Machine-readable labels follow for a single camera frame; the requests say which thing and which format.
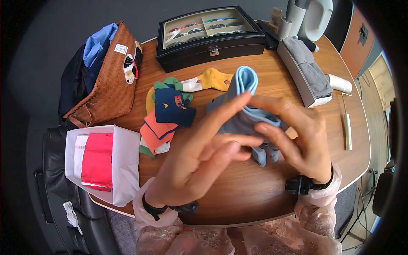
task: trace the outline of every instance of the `wrist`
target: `wrist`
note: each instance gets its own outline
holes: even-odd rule
[[[332,164],[329,162],[328,166],[324,168],[324,171],[322,171],[318,177],[313,178],[312,182],[318,185],[328,183],[331,179],[331,169]]]
[[[144,193],[144,199],[146,203],[148,203],[150,206],[155,207],[155,208],[163,208],[166,206],[165,204],[160,202],[157,197],[157,191],[154,187],[154,181],[150,184],[150,186],[147,188],[146,192]]]

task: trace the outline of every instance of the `white box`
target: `white box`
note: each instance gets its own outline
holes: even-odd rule
[[[74,150],[78,135],[90,133],[113,133],[112,192],[98,191],[81,185],[74,176]],[[65,144],[65,176],[80,188],[110,204],[124,207],[139,191],[139,145],[140,134],[115,125],[93,126],[67,132]]]
[[[302,71],[300,71],[298,64],[295,62],[295,59],[289,53],[288,49],[286,48],[282,41],[280,41],[278,44],[277,52],[281,59],[283,60],[283,62],[285,63],[286,67],[288,68],[289,73],[292,76],[293,80],[295,81],[296,87],[299,91],[300,96],[302,97],[303,104],[305,105],[305,107],[309,108],[325,104],[332,100],[333,98],[332,95],[325,98],[315,98],[308,82],[306,81],[306,78],[304,77]]]

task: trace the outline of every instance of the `hand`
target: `hand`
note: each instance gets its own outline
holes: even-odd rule
[[[281,152],[285,160],[301,174],[313,178],[315,184],[325,184],[331,178],[326,120],[316,110],[300,107],[282,98],[254,96],[249,105],[279,115],[298,133],[291,140],[282,129],[267,123],[257,123],[255,130],[264,134]]]
[[[263,139],[249,135],[216,135],[222,124],[248,104],[244,93],[221,105],[191,129],[186,144],[170,151],[144,198],[156,208],[180,206],[202,198],[232,160],[244,161],[250,152],[241,146],[257,147]]]

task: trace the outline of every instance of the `box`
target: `box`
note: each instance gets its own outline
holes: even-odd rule
[[[169,73],[196,64],[262,54],[266,36],[239,6],[212,8],[160,22],[156,59]]]
[[[332,95],[324,97],[324,98],[315,98],[310,89],[308,82],[306,81],[303,73],[300,71],[299,66],[295,62],[293,56],[289,53],[286,46],[283,44],[282,41],[279,42],[277,52],[283,62],[285,63],[286,67],[289,70],[290,75],[292,76],[293,80],[295,81],[296,87],[302,97],[303,104],[305,107],[313,107],[321,104],[325,104],[332,100]]]
[[[90,133],[113,133],[112,191],[98,191],[81,185],[74,176],[74,150],[78,135]],[[139,145],[140,134],[115,125],[93,126],[67,132],[65,143],[65,176],[88,193],[110,204],[124,207],[139,191]]]

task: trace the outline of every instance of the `pink embroidered top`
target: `pink embroidered top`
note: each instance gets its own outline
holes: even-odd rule
[[[333,165],[333,181],[326,189],[299,196],[294,216],[234,229],[184,227],[177,212],[167,209],[155,221],[142,205],[142,196],[153,180],[149,179],[133,201],[137,226],[137,254],[149,255],[278,255],[341,254],[341,244],[334,238],[336,192],[341,171]],[[237,240],[236,234],[242,237]]]

